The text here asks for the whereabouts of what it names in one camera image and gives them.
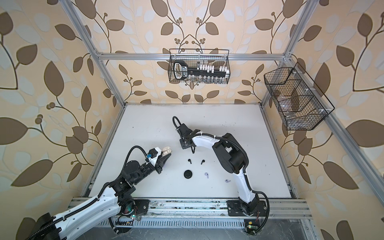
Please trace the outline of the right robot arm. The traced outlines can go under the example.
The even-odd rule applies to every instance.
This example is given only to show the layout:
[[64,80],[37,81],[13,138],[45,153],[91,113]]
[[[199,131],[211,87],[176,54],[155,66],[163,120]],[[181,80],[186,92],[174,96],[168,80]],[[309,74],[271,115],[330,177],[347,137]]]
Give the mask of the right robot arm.
[[213,150],[224,170],[235,176],[240,210],[244,215],[253,216],[258,213],[257,208],[260,207],[266,211],[266,217],[269,216],[269,199],[264,192],[252,189],[247,176],[248,155],[233,135],[227,133],[223,136],[215,136],[203,133],[201,130],[193,131],[182,124],[176,116],[172,121],[180,136],[182,149],[191,149],[192,153],[197,147]]

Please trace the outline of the cream earbud charging case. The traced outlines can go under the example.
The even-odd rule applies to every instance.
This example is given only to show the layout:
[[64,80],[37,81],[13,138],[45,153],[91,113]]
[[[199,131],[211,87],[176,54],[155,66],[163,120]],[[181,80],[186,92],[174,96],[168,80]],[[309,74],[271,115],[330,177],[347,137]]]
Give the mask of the cream earbud charging case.
[[162,149],[162,155],[165,156],[165,155],[168,155],[172,152],[172,149],[170,146],[166,146]]

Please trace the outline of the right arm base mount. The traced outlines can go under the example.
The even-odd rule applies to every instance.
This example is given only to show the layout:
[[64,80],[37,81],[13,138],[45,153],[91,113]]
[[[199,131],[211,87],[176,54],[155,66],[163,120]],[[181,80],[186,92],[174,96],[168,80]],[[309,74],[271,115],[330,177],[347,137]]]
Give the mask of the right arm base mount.
[[244,230],[248,235],[255,236],[262,230],[269,218],[270,203],[268,200],[261,201],[258,197],[249,203],[241,199],[229,200],[227,209],[230,217],[251,217],[249,220],[245,220]]

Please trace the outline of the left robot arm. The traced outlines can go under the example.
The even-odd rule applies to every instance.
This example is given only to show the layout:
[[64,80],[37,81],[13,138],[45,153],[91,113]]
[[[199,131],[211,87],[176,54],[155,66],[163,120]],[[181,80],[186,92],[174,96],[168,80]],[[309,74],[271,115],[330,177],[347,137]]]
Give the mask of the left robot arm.
[[153,172],[160,174],[172,154],[170,147],[158,147],[145,152],[140,146],[133,146],[128,152],[140,150],[145,162],[131,161],[126,157],[118,177],[103,185],[100,192],[87,201],[65,212],[51,216],[41,216],[34,226],[29,240],[75,240],[102,221],[112,221],[112,217],[138,212],[132,197],[135,186]]

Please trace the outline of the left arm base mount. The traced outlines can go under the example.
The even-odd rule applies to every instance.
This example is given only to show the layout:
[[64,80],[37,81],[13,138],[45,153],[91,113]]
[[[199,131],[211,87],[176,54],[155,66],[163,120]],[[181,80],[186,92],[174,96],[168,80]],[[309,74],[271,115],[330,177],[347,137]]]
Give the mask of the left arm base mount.
[[148,212],[150,200],[135,199],[122,207],[122,211],[109,224],[115,234],[120,235],[131,230],[135,222]]

